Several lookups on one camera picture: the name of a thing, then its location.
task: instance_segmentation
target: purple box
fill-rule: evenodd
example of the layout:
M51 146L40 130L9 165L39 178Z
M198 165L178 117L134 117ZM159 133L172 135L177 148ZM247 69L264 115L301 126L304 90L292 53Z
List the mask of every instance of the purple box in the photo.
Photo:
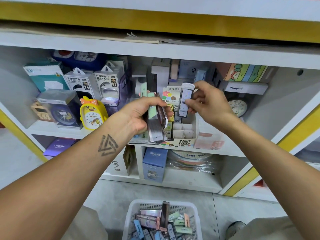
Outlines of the purple box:
M76 139L68 139L68 138L57 138L55 139L50 146L45 150L43 155L46 159L51 159L60 153L64 152L66 149L71 147L76 142Z

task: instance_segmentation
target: tattoo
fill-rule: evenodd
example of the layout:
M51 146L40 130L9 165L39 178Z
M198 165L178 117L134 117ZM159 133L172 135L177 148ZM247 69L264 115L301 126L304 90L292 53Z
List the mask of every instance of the tattoo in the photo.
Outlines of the tattoo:
M102 152L102 157L114 154L117 151L116 148L118 148L118 144L109 134L107 137L105 135L102 136L100 146L98 149L98 152Z

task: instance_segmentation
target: person's right hand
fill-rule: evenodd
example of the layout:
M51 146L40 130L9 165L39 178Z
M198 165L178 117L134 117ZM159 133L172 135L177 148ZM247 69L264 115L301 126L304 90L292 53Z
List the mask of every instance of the person's right hand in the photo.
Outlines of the person's right hand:
M206 81L198 81L194 84L198 90L192 99L187 99L188 112L196 113L210 125L222 131L228 123L238 117L232 111L223 91L211 86Z

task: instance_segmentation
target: white plastic basket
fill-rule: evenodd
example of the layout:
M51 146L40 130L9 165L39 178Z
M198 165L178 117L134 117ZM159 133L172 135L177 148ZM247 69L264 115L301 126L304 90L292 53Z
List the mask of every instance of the white plastic basket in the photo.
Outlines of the white plastic basket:
M202 240L200 219L197 207L190 202L170 201L170 214L180 212L180 214L188 214L190 225L192 228L192 240ZM134 219L140 210L161 210L162 202L160 200L134 200L130 203L127 216L125 218L122 240L131 240L132 233L136 230Z

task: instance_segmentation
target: yellow panel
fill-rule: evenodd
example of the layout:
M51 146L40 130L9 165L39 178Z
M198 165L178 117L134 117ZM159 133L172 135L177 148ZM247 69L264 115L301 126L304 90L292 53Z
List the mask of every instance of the yellow panel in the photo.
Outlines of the yellow panel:
M311 111L296 127L294 127L279 143L278 146L290 152L302 141L320 128L320 104ZM258 177L255 168L251 168L242 178L230 187L223 195L234 196L247 184Z
M23 144L29 148L41 161L48 161L42 154L42 151L16 126L8 116L0 110L0 122L14 134Z
M0 19L320 43L320 22L0 1Z

